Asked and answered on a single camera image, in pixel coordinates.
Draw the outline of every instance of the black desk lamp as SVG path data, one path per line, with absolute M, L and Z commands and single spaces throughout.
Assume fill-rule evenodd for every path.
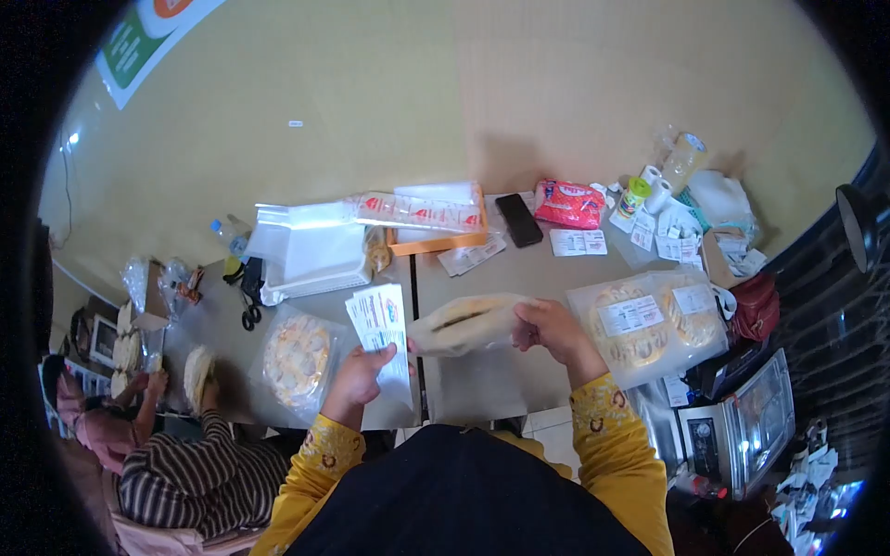
M 868 272 L 880 258 L 880 233 L 890 226 L 890 198 L 880 193 L 867 199 L 849 184 L 835 189 L 835 195 L 856 266 Z

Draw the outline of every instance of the red bag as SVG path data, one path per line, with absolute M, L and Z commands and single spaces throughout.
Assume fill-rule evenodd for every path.
M 584 230 L 599 230 L 602 193 L 586 185 L 542 180 L 535 189 L 535 218 Z
M 779 322 L 779 293 L 773 275 L 760 274 L 730 290 L 739 308 L 730 326 L 739 336 L 760 342 Z

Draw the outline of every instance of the red snack package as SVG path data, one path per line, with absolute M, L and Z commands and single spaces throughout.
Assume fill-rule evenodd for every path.
M 567 181 L 542 180 L 535 189 L 535 218 L 583 230 L 598 230 L 606 205 L 596 189 Z

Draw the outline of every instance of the person's left hand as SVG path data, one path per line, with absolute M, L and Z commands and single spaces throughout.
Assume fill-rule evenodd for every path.
M 149 386 L 149 374 L 139 373 L 130 381 L 130 387 L 137 392 L 145 390 Z

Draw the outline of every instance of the yellow sleeve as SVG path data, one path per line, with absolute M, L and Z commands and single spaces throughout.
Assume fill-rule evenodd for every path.
M 290 458 L 290 471 L 272 506 L 271 523 L 251 556 L 283 554 L 327 501 L 337 481 L 361 463 L 364 454 L 365 440 L 358 432 L 319 414 L 299 453 Z
M 581 486 L 596 496 L 654 556 L 673 554 L 665 513 L 665 464 L 611 375 L 569 397 Z

